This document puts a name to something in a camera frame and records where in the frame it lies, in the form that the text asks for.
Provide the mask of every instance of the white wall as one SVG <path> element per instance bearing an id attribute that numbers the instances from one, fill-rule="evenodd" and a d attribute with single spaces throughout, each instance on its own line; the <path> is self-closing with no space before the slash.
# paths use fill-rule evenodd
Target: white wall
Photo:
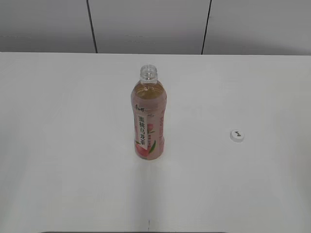
<path id="1" fill-rule="evenodd" d="M 209 0 L 90 0 L 98 52 L 201 54 Z"/>
<path id="2" fill-rule="evenodd" d="M 95 52 L 85 0 L 0 0 L 0 51 Z"/>
<path id="3" fill-rule="evenodd" d="M 311 55 L 311 0 L 213 0 L 204 54 Z"/>

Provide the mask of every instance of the bottle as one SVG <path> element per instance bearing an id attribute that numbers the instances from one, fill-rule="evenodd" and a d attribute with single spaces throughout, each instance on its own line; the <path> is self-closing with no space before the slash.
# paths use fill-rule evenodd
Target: bottle
<path id="1" fill-rule="evenodd" d="M 146 160 L 158 158 L 164 149 L 163 122 L 167 95 L 153 65 L 140 70 L 140 81 L 131 95 L 135 126 L 135 151 Z"/>

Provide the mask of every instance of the bottle label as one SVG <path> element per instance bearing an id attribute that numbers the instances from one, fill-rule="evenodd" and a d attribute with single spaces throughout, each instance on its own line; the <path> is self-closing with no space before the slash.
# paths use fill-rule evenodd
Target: bottle label
<path id="1" fill-rule="evenodd" d="M 138 138 L 136 143 L 144 148 L 145 150 L 148 149 L 148 123 L 147 123 L 147 117 L 137 114 L 137 119 L 138 123 Z"/>
<path id="2" fill-rule="evenodd" d="M 143 108 L 135 108 L 135 146 L 141 157 L 158 157 L 164 148 L 163 119 L 164 109 L 150 111 Z"/>

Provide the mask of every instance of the table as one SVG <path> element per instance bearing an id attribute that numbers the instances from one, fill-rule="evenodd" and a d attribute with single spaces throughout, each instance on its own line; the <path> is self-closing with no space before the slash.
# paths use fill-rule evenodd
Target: table
<path id="1" fill-rule="evenodd" d="M 168 93 L 154 161 L 144 64 Z M 309 233 L 310 177 L 311 57 L 0 53 L 0 233 Z"/>

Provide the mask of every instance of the bottle cap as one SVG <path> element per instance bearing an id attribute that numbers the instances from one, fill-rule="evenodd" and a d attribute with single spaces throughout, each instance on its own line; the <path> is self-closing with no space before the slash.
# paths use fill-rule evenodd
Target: bottle cap
<path id="1" fill-rule="evenodd" d="M 230 133 L 230 138 L 234 142 L 242 142 L 244 140 L 244 133 L 239 129 L 233 130 Z"/>

